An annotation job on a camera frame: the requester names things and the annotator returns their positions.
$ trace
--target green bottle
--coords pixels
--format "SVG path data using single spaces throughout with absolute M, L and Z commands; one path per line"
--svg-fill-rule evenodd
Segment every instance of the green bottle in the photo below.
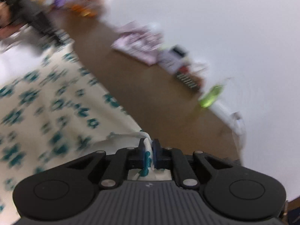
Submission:
M 200 100 L 199 104 L 201 107 L 207 108 L 210 107 L 222 93 L 224 89 L 223 84 L 214 85 L 209 92 Z

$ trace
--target metal screw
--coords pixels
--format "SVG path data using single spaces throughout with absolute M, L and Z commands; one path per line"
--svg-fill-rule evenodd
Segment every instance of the metal screw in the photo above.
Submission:
M 116 185 L 116 182 L 112 179 L 105 179 L 101 182 L 103 187 L 112 187 Z
M 198 184 L 198 181 L 193 179 L 193 178 L 187 178 L 185 180 L 183 180 L 183 184 L 185 186 L 196 186 Z

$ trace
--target ribbed black surface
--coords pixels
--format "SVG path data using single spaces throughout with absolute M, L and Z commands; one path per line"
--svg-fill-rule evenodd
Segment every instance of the ribbed black surface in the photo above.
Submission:
M 125 181 L 121 187 L 100 192 L 81 214 L 57 222 L 22 218 L 16 225 L 282 225 L 273 218 L 239 222 L 211 211 L 196 191 L 183 190 L 174 181 Z

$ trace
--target person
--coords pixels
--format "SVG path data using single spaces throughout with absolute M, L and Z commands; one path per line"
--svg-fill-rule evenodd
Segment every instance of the person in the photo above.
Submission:
M 5 2 L 0 3 L 0 39 L 8 38 L 18 32 L 24 24 L 10 25 L 11 14 L 9 6 Z

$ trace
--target round pad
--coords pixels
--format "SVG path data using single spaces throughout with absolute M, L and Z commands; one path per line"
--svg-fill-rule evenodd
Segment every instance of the round pad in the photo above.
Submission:
M 239 180 L 229 186 L 230 192 L 237 198 L 243 200 L 255 200 L 261 197 L 265 188 L 253 180 Z
M 204 196 L 216 211 L 240 221 L 277 217 L 286 199 L 280 182 L 244 167 L 218 170 Z
M 65 196 L 69 186 L 59 180 L 48 180 L 35 186 L 34 193 L 43 200 L 57 200 Z
M 21 216 L 57 221 L 82 212 L 94 196 L 95 188 L 81 170 L 54 168 L 22 180 L 13 201 Z

